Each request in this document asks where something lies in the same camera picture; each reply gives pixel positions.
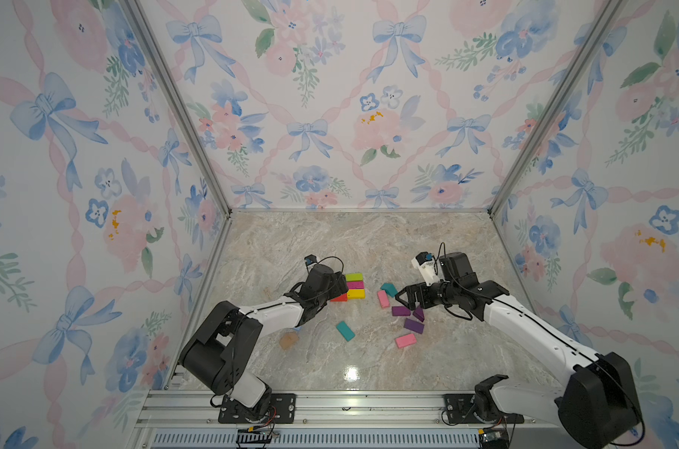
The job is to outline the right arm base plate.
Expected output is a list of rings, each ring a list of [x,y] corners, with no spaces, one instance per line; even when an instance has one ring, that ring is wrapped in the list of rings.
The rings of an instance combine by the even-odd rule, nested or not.
[[[479,424],[495,425],[507,418],[510,425],[524,424],[524,415],[502,413],[490,399],[470,393],[443,396],[442,420],[448,425]]]

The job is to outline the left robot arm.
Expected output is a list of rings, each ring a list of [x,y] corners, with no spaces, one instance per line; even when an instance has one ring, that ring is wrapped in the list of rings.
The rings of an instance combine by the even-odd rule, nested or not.
[[[234,400],[257,418],[270,407],[271,387],[247,372],[257,342],[302,327],[332,299],[348,292],[342,271],[314,263],[307,279],[279,299],[240,308],[218,303],[180,352],[178,362],[216,395]]]

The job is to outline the yellow block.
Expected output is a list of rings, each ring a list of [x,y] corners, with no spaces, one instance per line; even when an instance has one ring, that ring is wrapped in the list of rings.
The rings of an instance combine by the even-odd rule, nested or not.
[[[364,299],[366,297],[365,289],[350,289],[347,292],[347,299]]]

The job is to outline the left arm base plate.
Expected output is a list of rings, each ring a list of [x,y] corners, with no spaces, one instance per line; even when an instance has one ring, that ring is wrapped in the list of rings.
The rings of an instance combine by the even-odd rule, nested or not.
[[[225,396],[219,405],[220,424],[264,425],[293,424],[296,414],[296,394],[272,393],[264,396],[253,408]]]

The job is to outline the lime green block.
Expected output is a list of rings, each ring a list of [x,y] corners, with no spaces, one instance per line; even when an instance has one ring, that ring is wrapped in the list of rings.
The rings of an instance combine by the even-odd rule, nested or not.
[[[345,275],[347,282],[363,282],[364,276],[362,273],[349,273]]]

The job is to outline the tan wooden block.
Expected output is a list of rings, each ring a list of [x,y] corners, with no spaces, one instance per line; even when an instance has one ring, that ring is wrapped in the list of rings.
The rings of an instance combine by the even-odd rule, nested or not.
[[[288,332],[285,333],[280,339],[279,339],[279,346],[281,346],[281,349],[283,351],[288,351],[291,349],[293,346],[295,346],[299,341],[299,335],[297,332]]]

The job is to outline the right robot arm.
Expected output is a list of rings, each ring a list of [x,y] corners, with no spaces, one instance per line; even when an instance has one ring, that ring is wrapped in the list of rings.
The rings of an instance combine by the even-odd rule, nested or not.
[[[644,430],[632,370],[616,353],[606,355],[562,334],[515,299],[502,285],[482,282],[461,252],[410,260],[423,280],[395,298],[411,311],[453,306],[463,320],[478,320],[501,331],[543,364],[559,385],[532,387],[495,374],[474,387],[468,414],[490,424],[522,415],[563,428],[584,448],[623,446],[633,428]]]

